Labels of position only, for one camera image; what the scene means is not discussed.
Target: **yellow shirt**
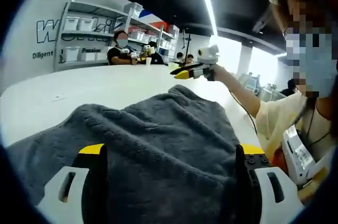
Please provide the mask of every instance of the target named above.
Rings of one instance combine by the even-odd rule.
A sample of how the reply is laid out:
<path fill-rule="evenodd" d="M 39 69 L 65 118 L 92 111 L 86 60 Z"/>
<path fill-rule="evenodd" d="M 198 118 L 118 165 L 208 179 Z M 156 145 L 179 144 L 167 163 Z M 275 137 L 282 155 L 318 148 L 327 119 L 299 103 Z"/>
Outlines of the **yellow shirt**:
<path fill-rule="evenodd" d="M 272 161 L 275 150 L 280 146 L 283 132 L 291 125 L 293 120 L 306 103 L 306 97 L 301 93 L 295 93 L 278 101 L 261 101 L 256 116 L 256 127 L 261 147 L 268 159 Z M 303 139 L 306 138 L 313 110 L 307 111 L 296 128 L 302 132 Z M 309 130 L 308 141 L 313 143 L 324 136 L 330 130 L 331 122 L 322 117 L 317 109 L 313 113 L 313 121 Z M 309 149 L 315 161 L 320 160 L 326 152 L 334 145 L 330 134 L 312 145 Z"/>

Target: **metal shelving unit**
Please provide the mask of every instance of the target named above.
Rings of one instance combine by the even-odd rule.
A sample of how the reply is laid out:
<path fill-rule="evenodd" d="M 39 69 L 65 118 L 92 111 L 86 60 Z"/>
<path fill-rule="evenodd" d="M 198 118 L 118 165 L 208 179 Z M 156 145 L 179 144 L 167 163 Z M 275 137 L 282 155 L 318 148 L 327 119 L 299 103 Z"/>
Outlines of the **metal shelving unit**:
<path fill-rule="evenodd" d="M 98 64 L 105 64 L 107 61 L 75 61 L 75 62 L 63 62 L 61 51 L 64 47 L 61 46 L 61 38 L 63 36 L 99 36 L 103 38 L 108 38 L 110 40 L 110 43 L 108 46 L 111 46 L 111 39 L 114 37 L 113 33 L 101 33 L 101 32 L 87 32 L 87 31 L 64 31 L 63 26 L 65 24 L 66 16 L 69 12 L 73 13 L 85 13 L 85 14 L 91 14 L 96 16 L 102 16 L 107 17 L 113 20 L 111 31 L 114 31 L 114 26 L 116 23 L 116 20 L 119 21 L 125 21 L 125 31 L 128 33 L 129 27 L 136 26 L 140 27 L 141 29 L 147 30 L 147 31 L 153 31 L 158 34 L 158 40 L 157 40 L 157 52 L 160 49 L 168 50 L 167 48 L 160 47 L 159 43 L 162 38 L 165 39 L 175 39 L 172 35 L 166 33 L 163 31 L 163 26 L 161 26 L 160 29 L 148 24 L 144 23 L 143 21 L 139 19 L 132 18 L 132 10 L 129 11 L 129 14 L 126 14 L 124 12 L 121 12 L 119 10 L 115 10 L 113 8 L 109 8 L 106 6 L 91 4 L 87 2 L 80 2 L 80 1 L 74 1 L 71 0 L 65 4 L 64 10 L 61 15 L 61 21 L 59 25 L 59 29 L 57 32 L 57 38 L 55 41 L 55 56 L 54 56 L 54 71 L 59 71 L 64 69 L 65 67 L 77 67 L 77 66 L 88 66 L 88 65 L 98 65 Z M 146 44 L 140 40 L 128 39 L 130 42 L 136 42 L 140 44 Z"/>

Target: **gray towel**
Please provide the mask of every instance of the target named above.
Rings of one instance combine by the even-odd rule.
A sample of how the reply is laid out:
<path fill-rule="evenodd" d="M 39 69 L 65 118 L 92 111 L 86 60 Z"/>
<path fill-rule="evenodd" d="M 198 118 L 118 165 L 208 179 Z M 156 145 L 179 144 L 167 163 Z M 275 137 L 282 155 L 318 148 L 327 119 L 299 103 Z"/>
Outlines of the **gray towel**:
<path fill-rule="evenodd" d="M 238 140 L 216 102 L 177 85 L 123 110 L 82 105 L 8 151 L 38 204 L 47 181 L 99 143 L 108 149 L 109 223 L 218 223 L 221 205 L 231 217 Z"/>

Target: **white table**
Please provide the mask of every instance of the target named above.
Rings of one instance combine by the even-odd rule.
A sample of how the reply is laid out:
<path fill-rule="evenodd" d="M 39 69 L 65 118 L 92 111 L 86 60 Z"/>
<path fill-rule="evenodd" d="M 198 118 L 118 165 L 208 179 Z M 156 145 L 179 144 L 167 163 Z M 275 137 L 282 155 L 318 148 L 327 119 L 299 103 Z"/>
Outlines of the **white table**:
<path fill-rule="evenodd" d="M 46 74 L 10 86 L 1 96 L 3 145 L 55 126 L 82 104 L 122 109 L 181 84 L 223 106 L 238 139 L 259 146 L 251 121 L 219 82 L 176 80 L 166 66 L 104 66 Z"/>

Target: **window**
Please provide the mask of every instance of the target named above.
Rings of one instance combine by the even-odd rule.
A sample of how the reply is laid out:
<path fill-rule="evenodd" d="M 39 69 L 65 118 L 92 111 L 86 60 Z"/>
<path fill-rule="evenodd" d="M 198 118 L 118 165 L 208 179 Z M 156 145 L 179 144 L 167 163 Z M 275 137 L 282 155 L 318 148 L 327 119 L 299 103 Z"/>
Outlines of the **window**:
<path fill-rule="evenodd" d="M 227 71 L 237 73 L 242 44 L 240 42 L 212 35 L 209 46 L 217 44 L 218 64 Z"/>
<path fill-rule="evenodd" d="M 252 48 L 249 72 L 253 76 L 260 74 L 259 83 L 266 86 L 267 83 L 274 84 L 277 77 L 277 58 L 261 49 Z"/>

